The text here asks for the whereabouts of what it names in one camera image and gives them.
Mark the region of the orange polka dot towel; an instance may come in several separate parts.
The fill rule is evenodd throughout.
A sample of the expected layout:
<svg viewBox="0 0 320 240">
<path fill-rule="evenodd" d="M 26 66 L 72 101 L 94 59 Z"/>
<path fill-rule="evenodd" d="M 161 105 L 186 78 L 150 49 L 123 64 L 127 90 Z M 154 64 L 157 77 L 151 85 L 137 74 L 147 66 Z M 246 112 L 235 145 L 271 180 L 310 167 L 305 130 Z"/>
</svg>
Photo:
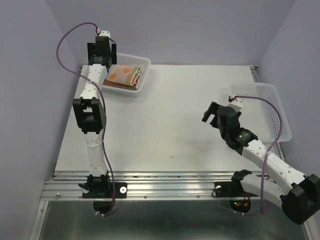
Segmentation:
<svg viewBox="0 0 320 240">
<path fill-rule="evenodd" d="M 127 86 L 136 85 L 139 88 L 143 72 L 139 66 L 123 64 L 112 65 L 105 80 Z"/>
</svg>

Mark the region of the brown red checked towel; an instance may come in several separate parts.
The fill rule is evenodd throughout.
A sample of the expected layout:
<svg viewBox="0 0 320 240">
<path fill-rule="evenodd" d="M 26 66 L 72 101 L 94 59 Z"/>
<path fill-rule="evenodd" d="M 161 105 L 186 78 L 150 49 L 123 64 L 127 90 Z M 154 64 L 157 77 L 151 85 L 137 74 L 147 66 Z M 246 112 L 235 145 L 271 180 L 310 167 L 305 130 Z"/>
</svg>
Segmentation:
<svg viewBox="0 0 320 240">
<path fill-rule="evenodd" d="M 107 87 L 113 87 L 113 88 L 117 88 L 117 89 L 125 89 L 125 90 L 130 90 L 130 91 L 136 91 L 137 88 L 136 88 L 136 85 L 124 85 L 124 84 L 119 84 L 119 83 L 116 83 L 116 82 L 110 82 L 108 80 L 105 80 L 103 82 L 103 85 L 104 86 L 107 86 Z"/>
</svg>

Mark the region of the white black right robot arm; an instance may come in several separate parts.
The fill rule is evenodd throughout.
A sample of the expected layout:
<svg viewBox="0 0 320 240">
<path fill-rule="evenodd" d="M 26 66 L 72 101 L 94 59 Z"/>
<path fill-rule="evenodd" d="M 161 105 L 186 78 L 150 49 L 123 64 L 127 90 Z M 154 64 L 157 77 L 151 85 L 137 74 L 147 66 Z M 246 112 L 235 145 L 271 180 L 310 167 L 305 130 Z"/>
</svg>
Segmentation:
<svg viewBox="0 0 320 240">
<path fill-rule="evenodd" d="M 258 137 L 240 126 L 242 100 L 233 98 L 229 105 L 212 102 L 204 113 L 205 123 L 213 116 L 210 125 L 219 130 L 227 146 L 250 160 L 261 170 L 261 176 L 249 170 L 235 172 L 230 185 L 234 197 L 250 193 L 261 197 L 279 208 L 295 224 L 301 225 L 320 209 L 320 178 L 306 175 L 272 153 Z"/>
</svg>

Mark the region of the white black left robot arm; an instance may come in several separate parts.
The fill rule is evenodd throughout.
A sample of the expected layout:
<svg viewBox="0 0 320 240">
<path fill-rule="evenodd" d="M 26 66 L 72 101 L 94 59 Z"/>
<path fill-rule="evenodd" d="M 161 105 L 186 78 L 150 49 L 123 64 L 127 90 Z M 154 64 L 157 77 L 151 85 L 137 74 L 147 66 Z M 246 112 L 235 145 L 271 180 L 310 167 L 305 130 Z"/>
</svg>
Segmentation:
<svg viewBox="0 0 320 240">
<path fill-rule="evenodd" d="M 103 133 L 107 115 L 101 92 L 108 70 L 117 58 L 116 44 L 108 36 L 97 36 L 87 44 L 88 68 L 86 84 L 80 96 L 72 102 L 77 126 L 87 144 L 89 170 L 86 183 L 80 183 L 84 198 L 110 198 L 112 183 L 103 150 Z"/>
</svg>

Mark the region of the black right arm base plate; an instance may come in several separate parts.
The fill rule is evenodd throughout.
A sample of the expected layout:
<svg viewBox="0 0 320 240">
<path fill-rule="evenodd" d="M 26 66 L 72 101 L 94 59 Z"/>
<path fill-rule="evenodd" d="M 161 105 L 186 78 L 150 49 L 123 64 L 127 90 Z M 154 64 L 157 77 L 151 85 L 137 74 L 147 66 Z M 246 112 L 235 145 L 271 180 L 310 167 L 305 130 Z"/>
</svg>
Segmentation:
<svg viewBox="0 0 320 240">
<path fill-rule="evenodd" d="M 236 171 L 229 181 L 216 181 L 213 183 L 211 195 L 213 198 L 244 198 L 251 195 L 260 195 L 261 175 L 243 169 Z"/>
</svg>

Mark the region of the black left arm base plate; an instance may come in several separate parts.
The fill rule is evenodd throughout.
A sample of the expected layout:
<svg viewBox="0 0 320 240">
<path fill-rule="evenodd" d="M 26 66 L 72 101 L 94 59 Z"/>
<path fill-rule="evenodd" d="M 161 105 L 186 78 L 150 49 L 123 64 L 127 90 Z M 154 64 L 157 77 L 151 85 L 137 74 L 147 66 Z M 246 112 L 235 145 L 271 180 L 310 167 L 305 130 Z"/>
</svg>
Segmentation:
<svg viewBox="0 0 320 240">
<path fill-rule="evenodd" d="M 115 198 L 125 199 L 127 197 L 128 184 L 126 182 L 115 182 Z M 83 199 L 111 199 L 113 197 L 113 185 L 110 189 L 87 190 L 82 189 Z"/>
</svg>

